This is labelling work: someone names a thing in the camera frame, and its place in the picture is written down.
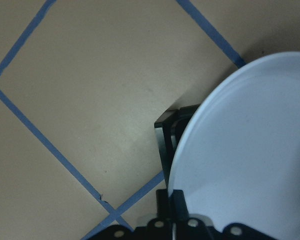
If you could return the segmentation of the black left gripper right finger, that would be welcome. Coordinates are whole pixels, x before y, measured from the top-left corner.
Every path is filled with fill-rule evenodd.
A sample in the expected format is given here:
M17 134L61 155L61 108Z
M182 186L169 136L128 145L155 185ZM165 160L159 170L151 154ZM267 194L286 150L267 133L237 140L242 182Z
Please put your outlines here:
M190 217L184 192L173 190L170 196L172 219L175 223L176 240L213 240L214 237L205 223L197 217Z

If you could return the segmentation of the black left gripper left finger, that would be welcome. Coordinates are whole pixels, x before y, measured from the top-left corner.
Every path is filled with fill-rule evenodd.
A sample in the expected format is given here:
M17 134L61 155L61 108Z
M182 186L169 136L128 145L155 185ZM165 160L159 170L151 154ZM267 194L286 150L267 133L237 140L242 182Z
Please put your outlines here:
M146 226L137 227L133 233L134 240L172 240L173 224L168 191L156 190L156 217L148 221Z

